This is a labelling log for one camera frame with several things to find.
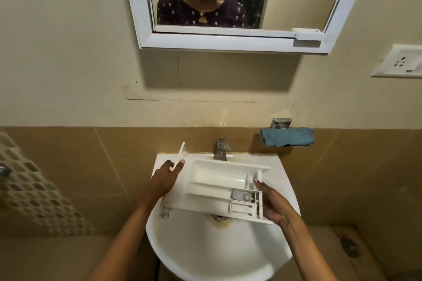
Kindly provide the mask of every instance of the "hand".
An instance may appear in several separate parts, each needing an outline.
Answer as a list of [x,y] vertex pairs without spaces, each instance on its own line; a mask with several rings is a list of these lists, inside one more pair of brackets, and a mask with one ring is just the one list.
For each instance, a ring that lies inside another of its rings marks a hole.
[[148,187],[151,198],[158,200],[173,188],[180,171],[183,169],[184,162],[184,160],[180,161],[171,171],[170,167],[173,167],[174,163],[167,160],[154,172]]
[[289,224],[293,217],[299,216],[288,200],[276,190],[258,181],[256,178],[254,179],[254,183],[262,191],[264,199],[262,209],[264,210],[263,214],[265,218],[282,227]]

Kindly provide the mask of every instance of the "sink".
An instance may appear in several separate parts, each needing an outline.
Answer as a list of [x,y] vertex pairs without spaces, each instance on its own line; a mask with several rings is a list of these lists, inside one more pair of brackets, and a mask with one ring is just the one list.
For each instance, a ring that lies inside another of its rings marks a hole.
[[[212,159],[213,154],[190,154]],[[158,154],[154,171],[176,154]],[[300,214],[292,185],[277,155],[227,154],[228,161],[270,166],[263,181],[288,199]],[[153,209],[146,233],[161,262],[185,281],[264,281],[292,257],[277,225],[228,218],[216,222],[209,214],[173,209],[159,217]]]

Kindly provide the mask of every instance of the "purple blouse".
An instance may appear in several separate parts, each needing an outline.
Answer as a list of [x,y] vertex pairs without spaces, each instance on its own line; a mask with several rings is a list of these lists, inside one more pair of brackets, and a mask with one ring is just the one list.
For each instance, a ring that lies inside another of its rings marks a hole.
[[[207,23],[200,23],[205,17]],[[237,0],[224,0],[212,12],[201,13],[183,0],[159,0],[157,6],[159,25],[184,25],[198,27],[246,28],[246,10]]]

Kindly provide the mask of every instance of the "sink drain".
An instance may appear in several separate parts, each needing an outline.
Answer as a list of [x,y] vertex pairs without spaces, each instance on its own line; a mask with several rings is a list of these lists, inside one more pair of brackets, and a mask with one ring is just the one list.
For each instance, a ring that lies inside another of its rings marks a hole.
[[215,215],[211,215],[211,217],[214,219],[214,221],[217,222],[223,222],[227,220],[226,216],[215,216]]

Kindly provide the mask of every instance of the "left forearm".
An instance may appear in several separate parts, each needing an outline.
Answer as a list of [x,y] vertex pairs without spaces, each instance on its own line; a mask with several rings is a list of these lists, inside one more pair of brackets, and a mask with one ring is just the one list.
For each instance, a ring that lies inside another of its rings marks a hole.
[[126,281],[133,258],[156,200],[141,203],[116,236],[107,253],[87,281]]

